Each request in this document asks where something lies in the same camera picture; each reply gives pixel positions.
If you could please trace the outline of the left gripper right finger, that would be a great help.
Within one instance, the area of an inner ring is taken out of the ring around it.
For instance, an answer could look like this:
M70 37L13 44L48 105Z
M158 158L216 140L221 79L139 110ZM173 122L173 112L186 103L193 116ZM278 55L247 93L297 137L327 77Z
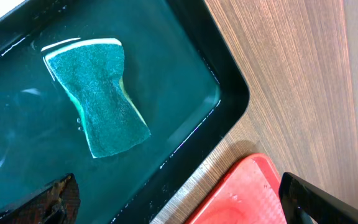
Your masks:
M290 172L283 174L278 193L287 223L358 224L358 209Z

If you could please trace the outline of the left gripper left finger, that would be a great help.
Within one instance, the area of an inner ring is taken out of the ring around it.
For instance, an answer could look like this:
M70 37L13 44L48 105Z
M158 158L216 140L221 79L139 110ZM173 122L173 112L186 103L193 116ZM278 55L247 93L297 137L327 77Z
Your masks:
M0 223L74 223L80 208L75 176L65 174L0 209Z

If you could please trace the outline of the green yellow sponge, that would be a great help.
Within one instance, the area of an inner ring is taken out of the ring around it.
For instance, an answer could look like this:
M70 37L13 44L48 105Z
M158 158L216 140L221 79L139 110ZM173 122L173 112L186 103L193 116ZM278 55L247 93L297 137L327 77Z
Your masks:
M93 158L127 151L151 135L125 90L124 61L124 47L115 38L77 41L44 57L78 111Z

